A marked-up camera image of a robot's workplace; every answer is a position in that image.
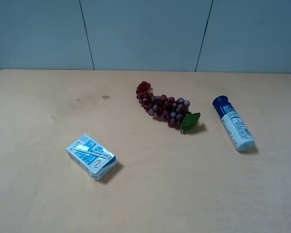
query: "grape bunch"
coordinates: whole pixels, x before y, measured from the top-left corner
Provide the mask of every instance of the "grape bunch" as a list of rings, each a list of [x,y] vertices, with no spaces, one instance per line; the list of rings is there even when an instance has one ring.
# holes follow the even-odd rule
[[[148,92],[151,84],[143,81],[137,86],[137,99],[150,116],[167,121],[170,128],[180,128],[183,119],[192,114],[189,112],[190,102],[184,98],[175,99],[166,95],[154,96]]]

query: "can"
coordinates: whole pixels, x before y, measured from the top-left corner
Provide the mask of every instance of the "can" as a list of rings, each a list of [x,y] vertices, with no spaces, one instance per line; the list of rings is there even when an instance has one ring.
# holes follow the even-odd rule
[[[245,151],[255,146],[253,136],[226,96],[215,98],[212,105],[237,150]]]

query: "blue lid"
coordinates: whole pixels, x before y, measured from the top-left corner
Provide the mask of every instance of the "blue lid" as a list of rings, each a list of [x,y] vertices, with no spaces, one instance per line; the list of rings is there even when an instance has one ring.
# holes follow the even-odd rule
[[[215,98],[214,101],[212,102],[212,105],[214,106],[215,109],[217,109],[223,103],[229,103],[228,98],[226,96],[219,96]]]

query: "milk carton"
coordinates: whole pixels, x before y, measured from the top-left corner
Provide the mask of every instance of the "milk carton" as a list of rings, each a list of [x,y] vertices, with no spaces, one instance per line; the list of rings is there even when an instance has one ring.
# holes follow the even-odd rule
[[[77,141],[72,143],[66,150],[74,162],[82,167],[92,178],[98,181],[116,165],[115,155],[87,134],[84,134]],[[108,154],[110,158],[103,158],[99,155],[96,156],[86,152],[80,152],[80,150]]]

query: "tabletop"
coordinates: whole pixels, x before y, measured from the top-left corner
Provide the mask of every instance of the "tabletop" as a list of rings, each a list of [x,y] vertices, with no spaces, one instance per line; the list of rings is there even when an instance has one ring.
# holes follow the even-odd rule
[[[136,86],[190,100],[181,135]],[[226,95],[256,147],[235,150]],[[84,133],[118,164],[95,181],[68,156]],[[291,74],[1,70],[0,233],[291,233]]]

